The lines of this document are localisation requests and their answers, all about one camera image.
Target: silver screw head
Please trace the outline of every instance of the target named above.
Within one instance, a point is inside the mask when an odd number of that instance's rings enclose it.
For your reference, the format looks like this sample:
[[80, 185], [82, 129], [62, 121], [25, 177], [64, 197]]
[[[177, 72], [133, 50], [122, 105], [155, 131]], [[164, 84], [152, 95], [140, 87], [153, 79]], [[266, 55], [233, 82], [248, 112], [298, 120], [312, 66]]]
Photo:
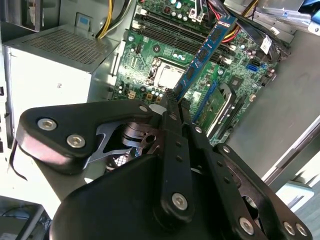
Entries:
[[299, 223], [296, 223], [295, 226], [303, 236], [308, 236], [308, 234], [303, 226], [301, 226]]
[[294, 228], [288, 222], [285, 221], [283, 223], [283, 226], [289, 234], [291, 234], [292, 236], [296, 235]]
[[72, 134], [68, 136], [66, 142], [75, 149], [83, 148], [86, 145], [85, 139], [77, 134]]
[[46, 131], [52, 131], [57, 128], [56, 122], [49, 118], [42, 118], [37, 124], [39, 128]]
[[198, 126], [195, 127], [195, 130], [198, 132], [198, 133], [202, 133], [202, 129]]
[[169, 116], [170, 116], [170, 118], [172, 118], [173, 120], [177, 120], [177, 117], [173, 114], [173, 113], [171, 113], [171, 114], [169, 114]]
[[239, 223], [241, 228], [249, 235], [253, 235], [255, 233], [254, 226], [252, 226], [251, 222], [245, 217], [240, 217]]
[[230, 153], [230, 149], [227, 146], [223, 146], [222, 147], [223, 151], [225, 151], [226, 153]]
[[148, 112], [148, 109], [145, 106], [139, 106], [140, 110], [144, 111], [144, 112]]
[[183, 196], [181, 193], [174, 193], [172, 195], [172, 202], [176, 206], [177, 209], [179, 210], [186, 210], [188, 208], [188, 202], [185, 196]]

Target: black plastic arm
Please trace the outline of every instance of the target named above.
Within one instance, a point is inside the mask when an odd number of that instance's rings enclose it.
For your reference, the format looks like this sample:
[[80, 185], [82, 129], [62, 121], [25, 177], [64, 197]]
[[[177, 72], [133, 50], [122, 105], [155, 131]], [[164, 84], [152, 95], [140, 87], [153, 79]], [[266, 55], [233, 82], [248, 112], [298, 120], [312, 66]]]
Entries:
[[[232, 148], [225, 144], [218, 144], [214, 150], [224, 157], [226, 165], [234, 176], [233, 179], [240, 179], [240, 186], [238, 186], [238, 188], [241, 196], [249, 197], [256, 204], [258, 211], [257, 220], [268, 239], [312, 239], [311, 232], [307, 226], [279, 199]], [[285, 229], [285, 226], [288, 228], [287, 223], [292, 227], [291, 233]], [[306, 236], [302, 235], [298, 230], [300, 226], [305, 230]]]
[[[60, 173], [76, 174], [86, 167], [89, 157], [97, 149], [99, 126], [112, 123], [115, 130], [125, 123], [148, 123], [152, 116], [151, 109], [139, 100], [32, 108], [21, 115], [16, 140], [28, 155]], [[38, 122], [41, 119], [53, 120], [56, 128], [40, 128]], [[81, 136], [85, 145], [81, 148], [71, 147], [67, 143], [70, 135]]]

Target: black mechanical bracket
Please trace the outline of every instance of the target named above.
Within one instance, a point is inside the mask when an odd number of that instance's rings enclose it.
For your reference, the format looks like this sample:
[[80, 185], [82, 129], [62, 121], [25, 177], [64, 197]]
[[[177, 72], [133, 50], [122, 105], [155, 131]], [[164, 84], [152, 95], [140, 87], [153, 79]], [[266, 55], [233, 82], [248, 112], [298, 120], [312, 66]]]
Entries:
[[190, 103], [176, 98], [167, 91], [162, 111], [118, 100], [22, 114], [19, 146], [60, 173], [139, 154], [72, 192], [55, 214], [50, 239], [311, 240], [303, 222], [228, 145], [210, 145], [191, 122]]

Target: white sticker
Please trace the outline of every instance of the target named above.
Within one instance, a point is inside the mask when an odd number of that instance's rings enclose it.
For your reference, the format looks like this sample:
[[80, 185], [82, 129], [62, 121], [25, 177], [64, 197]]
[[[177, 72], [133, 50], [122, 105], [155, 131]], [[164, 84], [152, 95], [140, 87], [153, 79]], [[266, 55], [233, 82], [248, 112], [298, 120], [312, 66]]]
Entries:
[[16, 234], [11, 234], [11, 233], [3, 233], [0, 236], [0, 240], [15, 240], [18, 237]]
[[263, 39], [263, 42], [260, 48], [265, 54], [268, 54], [271, 44], [272, 44], [272, 40], [268, 35], [265, 35], [265, 38]]
[[274, 35], [278, 35], [280, 32], [274, 26], [270, 28], [270, 30], [274, 33]]

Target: chip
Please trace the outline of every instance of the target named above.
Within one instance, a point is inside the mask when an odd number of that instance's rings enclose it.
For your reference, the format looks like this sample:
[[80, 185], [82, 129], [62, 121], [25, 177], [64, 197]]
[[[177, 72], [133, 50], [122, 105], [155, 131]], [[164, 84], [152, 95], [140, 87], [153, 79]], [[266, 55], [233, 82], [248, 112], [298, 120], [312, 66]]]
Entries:
[[217, 41], [217, 39], [220, 37], [222, 32], [223, 32], [223, 30], [221, 28], [216, 28], [210, 37], [211, 40], [214, 42]]
[[230, 80], [230, 84], [232, 88], [236, 91], [240, 88], [241, 84], [243, 83], [243, 79], [237, 77], [237, 76], [232, 76]]
[[200, 50], [199, 54], [197, 55], [197, 58], [200, 62], [203, 62], [207, 55], [208, 55], [208, 50], [203, 48]]
[[190, 80], [195, 73], [195, 68], [192, 66], [186, 72], [186, 79]]

